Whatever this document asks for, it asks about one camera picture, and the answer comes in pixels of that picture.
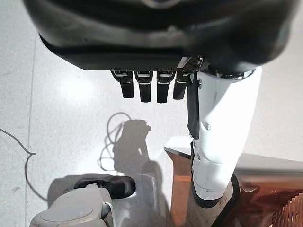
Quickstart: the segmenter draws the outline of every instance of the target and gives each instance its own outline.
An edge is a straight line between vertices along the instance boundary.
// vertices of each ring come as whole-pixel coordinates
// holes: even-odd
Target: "speckled floor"
[[[301,10],[286,52],[264,67],[245,153],[303,161],[302,21]],[[123,99],[108,71],[81,70],[49,52],[20,0],[1,1],[0,55],[0,128],[36,153],[27,166],[35,193],[27,154],[0,133],[1,223],[29,226],[90,173],[131,175],[139,185],[133,200],[115,204],[119,226],[169,218],[173,163],[163,146],[188,135],[186,100],[173,100],[170,89],[168,103],[157,104],[153,83],[152,102],[142,104],[136,82],[135,98]]]

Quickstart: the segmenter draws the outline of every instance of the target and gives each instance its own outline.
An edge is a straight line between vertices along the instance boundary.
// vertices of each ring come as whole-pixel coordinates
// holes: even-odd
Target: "black cable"
[[[0,128],[0,131],[3,132],[4,134],[8,135],[9,137],[13,138],[18,144],[19,146],[27,153],[29,154],[29,156],[27,157],[27,160],[25,161],[25,164],[24,164],[24,175],[25,175],[25,181],[26,183],[28,184],[29,188],[36,194],[36,196],[38,196],[40,199],[44,200],[44,201],[47,201],[46,198],[44,198],[41,194],[39,194],[36,189],[32,186],[32,184],[29,182],[28,180],[28,175],[27,175],[27,165],[28,165],[28,161],[29,159],[35,155],[36,153],[32,153],[32,152],[29,152],[24,146],[23,144],[15,137],[13,136],[12,134],[10,134],[9,132],[3,130]]]
[[[9,132],[7,131],[4,131],[3,129],[0,129],[1,132],[3,132],[4,134],[7,134],[8,136],[10,136],[11,138],[13,138],[19,145],[20,147],[22,147],[22,149],[28,153],[29,155],[35,155],[36,153],[32,153],[32,152],[29,152],[24,146],[23,144],[15,137],[13,136],[12,134],[10,134]]]

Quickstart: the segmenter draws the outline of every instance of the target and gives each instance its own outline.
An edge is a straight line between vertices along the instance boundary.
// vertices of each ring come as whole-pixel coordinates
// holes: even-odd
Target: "screw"
[[[202,80],[199,80],[199,89],[203,87]]]

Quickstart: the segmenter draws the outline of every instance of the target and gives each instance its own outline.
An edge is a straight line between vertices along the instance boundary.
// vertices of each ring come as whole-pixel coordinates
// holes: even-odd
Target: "white tiled floor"
[[[302,21],[301,10],[286,52],[264,67],[246,153],[303,161]],[[123,99],[119,84],[109,72],[80,70],[50,53],[39,38],[35,40],[35,29],[20,0],[1,2],[0,22],[0,128],[16,135],[36,153],[28,164],[32,186],[51,200],[54,191],[63,192],[72,186],[75,175],[112,173],[102,170],[98,160],[105,141],[108,143],[107,124],[111,131],[128,117],[120,113],[109,119],[123,112],[136,121],[124,127],[123,139],[109,150],[119,158],[116,170],[132,175],[139,185],[137,198],[124,203],[128,212],[123,224],[134,225],[132,219],[145,219],[150,226],[155,224],[152,220],[159,222],[152,217],[159,213],[165,216],[169,209],[173,174],[172,161],[162,148],[169,138],[188,135],[186,100],[171,98],[165,105],[157,104],[153,84],[152,102],[142,104],[136,83],[135,98]],[[129,152],[138,148],[141,156]],[[47,202],[26,186],[27,156],[3,134],[0,153],[0,220],[7,227],[28,226]],[[106,159],[108,155],[103,153],[102,164],[111,170],[114,166]],[[143,166],[148,159],[156,162]],[[135,174],[142,168],[150,173]],[[116,201],[117,207],[123,207],[120,203]],[[143,215],[147,212],[151,212],[150,218]]]

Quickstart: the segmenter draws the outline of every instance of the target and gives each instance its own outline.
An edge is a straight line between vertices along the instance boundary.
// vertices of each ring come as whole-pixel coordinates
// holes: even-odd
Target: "humanoid robot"
[[[187,88],[188,129],[193,138],[192,192],[199,206],[215,206],[245,145],[262,74],[260,65],[285,48],[298,1],[24,3],[50,51],[85,70],[110,70],[124,98],[134,96],[134,78],[142,102],[151,101],[153,77],[157,80],[158,103],[167,101],[173,80],[174,99],[183,99]],[[98,200],[90,200],[88,191],[96,193]],[[69,193],[79,200],[87,196],[87,202],[102,203],[111,210],[109,194],[94,182]],[[72,204],[66,194],[50,209],[67,200]],[[70,222],[62,219],[60,209],[56,215],[47,211],[47,218],[39,215],[39,225],[34,218],[31,226],[100,226],[105,217],[99,215],[102,209],[99,207],[93,217],[91,209],[68,211]],[[78,219],[81,215],[77,212],[92,218]]]

